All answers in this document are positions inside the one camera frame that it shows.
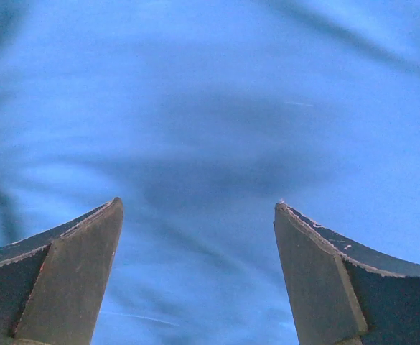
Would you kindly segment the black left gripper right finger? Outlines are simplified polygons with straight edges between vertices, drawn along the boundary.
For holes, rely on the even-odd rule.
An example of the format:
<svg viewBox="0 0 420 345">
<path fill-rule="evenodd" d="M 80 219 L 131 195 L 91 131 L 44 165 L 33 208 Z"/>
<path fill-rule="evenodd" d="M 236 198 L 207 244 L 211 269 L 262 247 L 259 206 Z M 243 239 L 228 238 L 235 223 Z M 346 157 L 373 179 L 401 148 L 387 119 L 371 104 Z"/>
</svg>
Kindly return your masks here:
<svg viewBox="0 0 420 345">
<path fill-rule="evenodd" d="M 420 344 L 420 264 L 285 203 L 275 206 L 274 231 L 300 344 Z"/>
</svg>

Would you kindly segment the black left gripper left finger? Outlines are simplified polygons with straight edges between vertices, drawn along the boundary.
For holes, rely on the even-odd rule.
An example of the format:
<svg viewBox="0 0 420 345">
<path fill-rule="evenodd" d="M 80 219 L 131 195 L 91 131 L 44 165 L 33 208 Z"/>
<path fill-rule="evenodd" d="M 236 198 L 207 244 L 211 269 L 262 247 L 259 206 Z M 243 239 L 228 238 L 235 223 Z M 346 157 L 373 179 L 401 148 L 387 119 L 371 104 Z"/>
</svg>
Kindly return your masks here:
<svg viewBox="0 0 420 345">
<path fill-rule="evenodd" d="M 122 223 L 114 198 L 0 247 L 0 344 L 89 344 Z"/>
</svg>

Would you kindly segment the blue t shirt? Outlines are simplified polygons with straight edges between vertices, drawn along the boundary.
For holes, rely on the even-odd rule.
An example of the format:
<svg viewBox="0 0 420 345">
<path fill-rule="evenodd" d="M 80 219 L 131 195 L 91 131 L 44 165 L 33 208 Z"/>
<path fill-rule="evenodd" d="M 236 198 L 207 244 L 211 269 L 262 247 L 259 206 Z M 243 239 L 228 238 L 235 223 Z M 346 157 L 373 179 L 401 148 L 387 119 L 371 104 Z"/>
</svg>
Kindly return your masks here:
<svg viewBox="0 0 420 345">
<path fill-rule="evenodd" d="M 277 202 L 420 263 L 420 1 L 0 1 L 0 247 L 115 197 L 94 344 L 295 344 Z"/>
</svg>

